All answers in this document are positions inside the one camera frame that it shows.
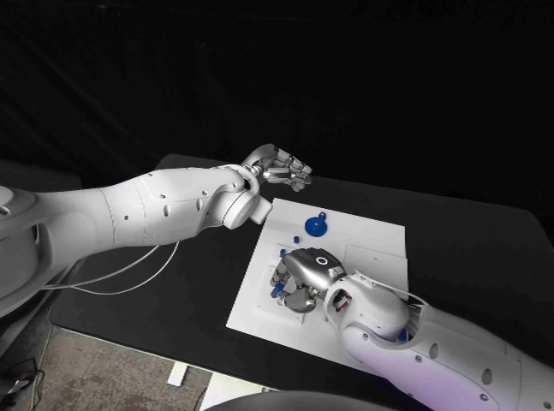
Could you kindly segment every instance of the concrete floor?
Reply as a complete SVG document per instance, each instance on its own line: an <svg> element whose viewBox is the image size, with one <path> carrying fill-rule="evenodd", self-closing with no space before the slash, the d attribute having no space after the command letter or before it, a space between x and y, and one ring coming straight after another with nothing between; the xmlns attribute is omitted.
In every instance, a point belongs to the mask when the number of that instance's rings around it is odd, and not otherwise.
<svg viewBox="0 0 554 411"><path fill-rule="evenodd" d="M47 309L18 338L0 367L43 358L51 324ZM53 328L43 367L47 376L37 411L180 410L194 411L211 373L188 368L184 384L167 383L174 362L129 348ZM6 411L32 410L32 388L14 397Z"/></svg>

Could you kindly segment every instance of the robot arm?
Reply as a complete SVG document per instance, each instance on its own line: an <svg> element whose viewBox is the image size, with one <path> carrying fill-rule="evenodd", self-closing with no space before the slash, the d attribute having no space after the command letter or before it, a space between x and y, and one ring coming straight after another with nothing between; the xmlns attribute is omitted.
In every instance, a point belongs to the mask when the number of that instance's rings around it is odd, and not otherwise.
<svg viewBox="0 0 554 411"><path fill-rule="evenodd" d="M262 183L284 182L299 191L311 172L265 145L243 165L157 170L106 188L30 193L0 187L0 317L94 253L165 245L209 227L236 229L249 218L262 223L272 209Z"/></svg>
<svg viewBox="0 0 554 411"><path fill-rule="evenodd" d="M350 357L435 411L554 410L554 369L478 325L347 275L323 249L285 256L271 285L291 278L298 290L279 303L298 313L321 304Z"/></svg>

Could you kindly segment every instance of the table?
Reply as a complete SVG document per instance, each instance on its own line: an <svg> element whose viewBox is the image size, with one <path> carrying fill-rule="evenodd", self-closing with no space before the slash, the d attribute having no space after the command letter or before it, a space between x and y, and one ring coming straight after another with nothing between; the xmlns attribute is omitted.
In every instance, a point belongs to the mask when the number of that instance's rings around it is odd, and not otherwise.
<svg viewBox="0 0 554 411"><path fill-rule="evenodd" d="M158 169L220 164L171 155ZM405 225L411 290L554 366L554 252L530 212L320 177L301 193L266 184L262 195ZM181 243L165 272L131 293L67 290L54 324L281 390L428 409L385 379L226 327L260 231L252 221L234 231L203 231ZM115 291L144 281L172 247L92 289ZM129 247L89 257L74 281L116 271L148 251Z"/></svg>

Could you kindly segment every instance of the black curtain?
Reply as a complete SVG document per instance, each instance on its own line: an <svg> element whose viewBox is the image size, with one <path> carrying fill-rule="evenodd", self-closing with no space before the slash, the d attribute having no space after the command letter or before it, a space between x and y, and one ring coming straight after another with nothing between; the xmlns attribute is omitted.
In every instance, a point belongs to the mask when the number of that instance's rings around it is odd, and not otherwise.
<svg viewBox="0 0 554 411"><path fill-rule="evenodd" d="M0 158L96 187L266 142L554 245L554 1L0 1Z"/></svg>

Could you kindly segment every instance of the blue cap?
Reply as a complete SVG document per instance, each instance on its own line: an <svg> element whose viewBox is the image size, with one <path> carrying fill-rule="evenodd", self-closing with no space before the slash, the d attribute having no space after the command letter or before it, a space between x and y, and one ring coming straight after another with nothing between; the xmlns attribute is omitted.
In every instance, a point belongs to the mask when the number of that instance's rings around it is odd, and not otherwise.
<svg viewBox="0 0 554 411"><path fill-rule="evenodd" d="M318 217L312 217L305 222L305 232L312 237L323 237L327 234L327 213L323 212Z"/></svg>
<svg viewBox="0 0 554 411"><path fill-rule="evenodd" d="M273 298L278 298L278 294L281 293L281 291L284 290L284 288L286 287L286 285L284 283L279 283L275 288L273 288L273 292L271 293L271 296Z"/></svg>

